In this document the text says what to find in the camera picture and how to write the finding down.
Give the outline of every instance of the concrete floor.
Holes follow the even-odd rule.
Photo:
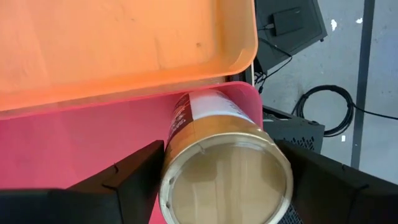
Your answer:
[[[265,105],[291,112],[304,92],[324,84],[345,88],[355,101],[364,1],[367,0],[318,0],[328,37],[295,55],[285,68],[266,81],[262,93]],[[398,24],[393,13],[398,11],[398,2],[376,1],[374,10],[368,87],[361,94],[366,94],[366,110],[398,116],[398,63],[395,60]],[[332,20],[337,23],[335,30],[332,30]],[[321,92],[308,99],[304,113],[307,119],[330,129],[343,119],[346,103],[335,93]],[[398,184],[396,133],[398,121],[365,115],[359,169]],[[353,134],[354,123],[342,135],[325,138],[322,154],[351,165]]]

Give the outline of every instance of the can rim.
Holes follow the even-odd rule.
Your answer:
[[[174,177],[180,174],[181,166],[183,166],[184,163],[186,163],[195,154],[204,149],[236,142],[252,144],[257,146],[257,150],[259,151],[266,150],[267,152],[271,153],[276,161],[281,165],[286,178],[285,194],[283,195],[282,201],[277,210],[269,217],[266,222],[270,224],[277,224],[282,219],[289,208],[293,194],[293,173],[290,167],[290,162],[277,147],[272,147],[276,146],[276,144],[268,139],[256,136],[254,134],[233,132],[215,134],[213,136],[208,136],[206,138],[197,140],[191,145],[187,146],[185,149],[181,150],[180,153],[176,155],[170,162],[170,165],[163,176],[159,191],[160,210],[167,223],[179,223],[177,217],[174,215],[174,212],[172,212],[172,207],[169,201],[171,201],[172,186],[174,186],[175,182]]]

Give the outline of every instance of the pink plastic surface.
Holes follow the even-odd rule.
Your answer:
[[[262,127],[261,99],[251,85],[204,88],[228,95]],[[64,189],[156,139],[166,141],[174,104],[185,92],[0,121],[0,189]],[[157,201],[150,223],[165,223]]]

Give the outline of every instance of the gold can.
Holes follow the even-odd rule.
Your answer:
[[[226,95],[181,97],[159,193],[167,223],[278,223],[292,191],[286,157]]]

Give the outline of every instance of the black cable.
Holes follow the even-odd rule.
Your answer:
[[[316,87],[312,88],[311,90],[306,92],[304,95],[302,95],[300,97],[300,99],[298,99],[298,102],[296,103],[296,105],[293,108],[292,114],[295,113],[297,116],[299,116],[301,118],[305,118],[304,117],[304,105],[305,105],[305,102],[307,101],[308,97],[310,97],[314,93],[317,93],[319,91],[324,91],[324,90],[333,91],[333,92],[339,94],[347,102],[347,113],[346,113],[346,116],[344,117],[342,122],[337,127],[332,128],[330,130],[326,130],[325,133],[323,134],[324,137],[334,137],[334,136],[337,136],[337,135],[345,132],[348,129],[348,127],[351,125],[351,123],[353,122],[354,109],[355,108],[357,110],[362,111],[363,113],[371,114],[371,115],[374,115],[374,116],[379,116],[379,117],[382,117],[382,118],[389,118],[389,119],[398,120],[398,118],[396,118],[396,117],[386,116],[386,115],[383,115],[383,114],[377,114],[377,113],[366,111],[366,110],[364,110],[362,108],[358,108],[354,104],[354,101],[353,101],[351,95],[347,92],[347,90],[345,90],[342,87],[336,86],[336,85],[321,85],[321,86],[316,86]]]
[[[271,77],[273,74],[279,72],[283,67],[285,67],[288,63],[290,63],[293,59],[293,56],[291,54],[289,54],[288,52],[286,52],[285,50],[282,50],[280,47],[276,46],[275,44],[272,44],[271,42],[269,42],[268,40],[259,37],[259,40],[265,44],[268,44],[271,48],[278,50],[279,52],[282,52],[283,54],[286,54],[286,56],[289,57],[288,61],[285,62],[281,67],[279,67],[277,70],[273,71],[271,74],[267,74],[267,73],[262,73],[261,75],[256,75],[256,79],[254,84],[258,84],[261,82],[260,88],[259,88],[259,93],[261,94],[263,89],[264,89],[264,84],[267,80],[267,78]]]

